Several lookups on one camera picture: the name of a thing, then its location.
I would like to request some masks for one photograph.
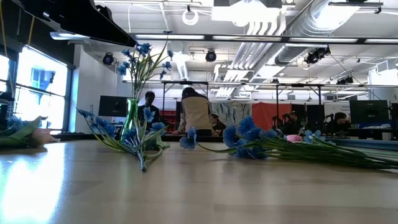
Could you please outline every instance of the computer monitor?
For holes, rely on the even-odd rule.
[[[353,100],[349,110],[352,124],[389,121],[387,100]]]
[[[101,96],[98,116],[127,116],[127,97]]]

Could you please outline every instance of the vase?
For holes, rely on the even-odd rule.
[[[120,132],[120,141],[123,143],[123,135],[127,133],[131,128],[135,128],[135,121],[138,122],[138,102],[139,99],[128,98],[127,99],[127,117],[123,124],[122,131]]]

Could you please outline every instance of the wooden table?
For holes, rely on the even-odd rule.
[[[0,223],[398,223],[398,174],[171,145],[147,173],[96,141],[0,152]]]

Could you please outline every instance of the window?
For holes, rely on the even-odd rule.
[[[22,120],[43,117],[42,127],[63,129],[68,68],[24,47],[19,54],[14,112]]]
[[[0,91],[6,91],[6,80],[8,77],[9,59],[0,55]]]

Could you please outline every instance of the man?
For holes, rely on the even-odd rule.
[[[297,117],[297,113],[295,111],[290,112],[290,120],[285,123],[283,128],[284,134],[299,134],[301,128],[301,122],[299,121],[299,117]]]
[[[347,121],[347,115],[342,112],[335,114],[335,119],[328,124],[328,133],[347,132],[351,123]]]
[[[210,115],[211,123],[213,124],[213,130],[217,133],[217,135],[222,136],[224,129],[226,126],[218,119],[217,114]]]
[[[198,136],[211,136],[213,127],[210,121],[210,104],[207,97],[197,93],[192,87],[182,91],[181,123],[173,135],[183,134],[190,127],[197,129]]]
[[[152,91],[148,91],[145,93],[145,104],[138,107],[138,119],[142,124],[144,124],[145,121],[144,108],[149,107],[151,112],[155,111],[154,119],[151,122],[147,123],[147,129],[150,129],[152,127],[152,123],[160,121],[159,109],[156,106],[152,105],[154,100],[155,100],[155,93]]]

